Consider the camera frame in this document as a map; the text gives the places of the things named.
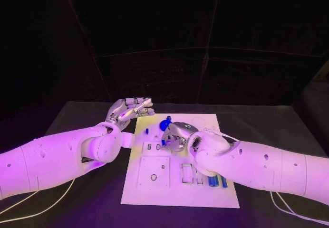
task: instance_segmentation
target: gray tablecloth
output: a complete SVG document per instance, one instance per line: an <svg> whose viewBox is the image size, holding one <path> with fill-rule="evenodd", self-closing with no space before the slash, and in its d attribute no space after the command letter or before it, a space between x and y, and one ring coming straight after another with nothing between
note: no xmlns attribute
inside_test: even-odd
<svg viewBox="0 0 329 228"><path fill-rule="evenodd" d="M104 121L110 103L68 102L46 134L94 126ZM221 131L240 140L326 157L290 106L225 106L155 104L158 113L217 114ZM136 120L124 131L135 132ZM0 227L324 227L273 205L270 193L236 184L240 209L122 205L130 150L122 149L113 163L75 180L68 195L42 215L0 224ZM42 211L61 197L70 183L44 190L0 220ZM329 207L303 197L282 194L293 210L329 220ZM0 201L0 209L26 195Z"/></svg>

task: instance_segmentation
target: small blue part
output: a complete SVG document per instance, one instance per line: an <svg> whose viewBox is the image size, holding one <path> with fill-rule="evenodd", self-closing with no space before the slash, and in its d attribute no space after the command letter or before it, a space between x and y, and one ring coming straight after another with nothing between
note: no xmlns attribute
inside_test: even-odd
<svg viewBox="0 0 329 228"><path fill-rule="evenodd" d="M166 128L168 128L168 126L169 126L171 123L172 123L172 117L168 116L166 119L162 120L162 122L160 122L160 129L162 129L163 131L166 130Z"/></svg>
<svg viewBox="0 0 329 228"><path fill-rule="evenodd" d="M215 177L208 177L208 182L210 182L210 186L211 186L211 187L220 186L218 176L215 176Z"/></svg>
<svg viewBox="0 0 329 228"><path fill-rule="evenodd" d="M223 183L223 187L227 188L228 187L228 183L227 183L225 177L223 177L223 176L221 176L221 183Z"/></svg>

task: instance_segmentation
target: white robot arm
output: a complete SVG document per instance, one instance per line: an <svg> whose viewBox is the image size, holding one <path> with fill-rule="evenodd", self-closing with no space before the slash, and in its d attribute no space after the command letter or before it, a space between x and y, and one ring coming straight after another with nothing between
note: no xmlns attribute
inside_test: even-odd
<svg viewBox="0 0 329 228"><path fill-rule="evenodd" d="M133 134L122 132L130 119L153 115L150 98L120 99L97 126L35 139L0 154L0 200L52 188L111 162Z"/></svg>
<svg viewBox="0 0 329 228"><path fill-rule="evenodd" d="M179 152L186 147L191 161L207 176L223 175L254 189L286 192L329 205L329 159L285 151L234 139L221 132L171 123L165 147Z"/></svg>

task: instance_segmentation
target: white cable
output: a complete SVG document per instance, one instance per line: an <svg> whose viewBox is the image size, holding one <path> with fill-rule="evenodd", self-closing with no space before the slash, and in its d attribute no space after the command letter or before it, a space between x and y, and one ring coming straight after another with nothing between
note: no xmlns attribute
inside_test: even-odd
<svg viewBox="0 0 329 228"><path fill-rule="evenodd" d="M35 215L29 215L29 216L16 218L16 219L13 218L13 219L0 221L0 223L12 222L12 221L22 220L22 219L28 219L28 218L31 218L31 217L33 217L33 216L41 215L44 212L46 212L46 211L57 205L57 203L62 200L62 198L65 197L65 195L67 195L67 193L68 193L68 191L70 191L70 189L71 189L71 186L72 186L72 184L74 184L74 180L72 180L72 182L71 182L71 185L70 185L70 187L68 187L68 189L67 189L67 191L65 191L62 197L58 199L58 201L55 202L55 204L54 204L46 210L44 210L42 212L39 212L39 213L35 214Z"/></svg>
<svg viewBox="0 0 329 228"><path fill-rule="evenodd" d="M302 218L302 219L305 219L305 220L309 220L309 221L318 222L318 223L321 223L321 224L324 224L324 225L328 225L328 226L329 226L329 222L328 222L328 221L318 220L318 219L313 219L313 218L309 218L309 217L306 217L306 216L302 216L302 215L296 214L296 213L293 212L292 208L289 207L289 205L287 205L286 201L283 200L283 198L282 198L282 196L280 196L280 194L279 194L279 193L277 193L277 195L279 195L279 197L280 197L280 199L282 199L282 201L283 201L285 205L287 206L287 208L289 208L289 210L290 210L292 212L289 212L289 211L286 211L286 210L280 209L280 207L277 206L277 204L276 204L276 202L274 202L274 199L273 199L273 204L276 205L276 207L277 207L277 209L279 209L280 211L286 212L286 213L287 213L287 214L290 214L290 215L298 216L299 218Z"/></svg>
<svg viewBox="0 0 329 228"><path fill-rule="evenodd" d="M2 213L5 213L10 208L13 208L15 206L18 206L22 202L25 202L36 193L38 193L39 191L36 191L33 194L31 194L22 201L19 201L16 204L13 204L6 210L3 210L2 212L0 212L0 214Z"/></svg>

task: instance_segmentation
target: robotic hand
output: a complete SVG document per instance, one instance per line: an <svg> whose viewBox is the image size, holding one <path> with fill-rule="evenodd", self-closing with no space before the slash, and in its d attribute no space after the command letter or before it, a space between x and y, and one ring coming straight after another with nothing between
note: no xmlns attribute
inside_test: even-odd
<svg viewBox="0 0 329 228"><path fill-rule="evenodd" d="M35 139L0 154L0 200L52 188L111 162L133 134L122 132L132 118L155 115L150 98L120 99L97 126Z"/></svg>
<svg viewBox="0 0 329 228"><path fill-rule="evenodd" d="M236 143L228 143L224 136ZM300 195L329 205L328 158L240 141L179 122L169 124L162 140L172 151L188 149L192 164L204 175L220 174L254 189Z"/></svg>

